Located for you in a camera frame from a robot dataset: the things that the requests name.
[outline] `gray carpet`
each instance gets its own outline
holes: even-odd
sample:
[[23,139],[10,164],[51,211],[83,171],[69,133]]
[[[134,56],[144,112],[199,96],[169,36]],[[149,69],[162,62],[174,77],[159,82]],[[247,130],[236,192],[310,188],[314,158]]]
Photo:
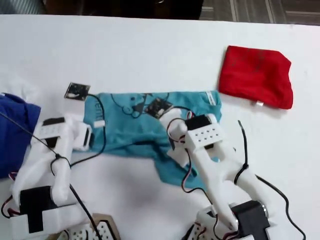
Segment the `gray carpet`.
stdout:
[[320,0],[204,0],[200,20],[320,26]]

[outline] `cartoon print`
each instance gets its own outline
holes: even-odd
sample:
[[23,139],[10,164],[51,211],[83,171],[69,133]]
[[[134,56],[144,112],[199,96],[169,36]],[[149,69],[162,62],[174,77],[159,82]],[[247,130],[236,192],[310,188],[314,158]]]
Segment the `cartoon print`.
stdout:
[[156,98],[167,100],[168,92],[162,93],[126,93],[126,94],[110,94],[113,102],[122,109],[126,115],[131,115],[132,118],[137,119],[150,103]]

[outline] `white tag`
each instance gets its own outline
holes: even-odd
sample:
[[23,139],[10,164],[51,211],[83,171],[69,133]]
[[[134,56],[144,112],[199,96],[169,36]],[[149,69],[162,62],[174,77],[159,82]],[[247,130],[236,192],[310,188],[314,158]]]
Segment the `white tag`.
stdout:
[[257,101],[255,104],[259,107],[262,107],[264,105],[264,103],[262,101]]
[[214,96],[212,96],[212,93],[210,91],[206,91],[206,96],[208,97],[209,99],[209,102],[212,106],[215,106],[216,105],[216,101],[214,99]]
[[102,127],[104,127],[105,125],[106,125],[106,122],[105,122],[104,120],[95,121],[95,122],[93,123],[93,127],[94,127],[95,129],[97,129],[97,128],[102,128]]

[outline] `label tag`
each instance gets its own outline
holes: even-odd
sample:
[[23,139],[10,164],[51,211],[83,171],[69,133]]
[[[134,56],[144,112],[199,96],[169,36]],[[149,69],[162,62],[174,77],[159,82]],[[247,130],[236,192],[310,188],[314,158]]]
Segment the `label tag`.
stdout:
[[208,97],[209,99],[209,102],[212,106],[215,106],[216,105],[216,101],[214,99],[214,96],[212,96],[212,93],[210,91],[206,91],[206,96]]
[[257,101],[255,104],[259,107],[262,107],[264,105],[264,103],[262,101]]

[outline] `black sensor patch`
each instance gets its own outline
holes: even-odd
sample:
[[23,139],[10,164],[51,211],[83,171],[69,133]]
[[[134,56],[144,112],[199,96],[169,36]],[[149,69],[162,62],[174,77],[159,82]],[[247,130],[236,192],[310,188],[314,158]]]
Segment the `black sensor patch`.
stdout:
[[172,107],[173,105],[170,102],[157,97],[144,111],[152,117],[159,119],[163,114],[172,109]]
[[64,94],[65,99],[84,101],[88,95],[90,86],[71,82]]

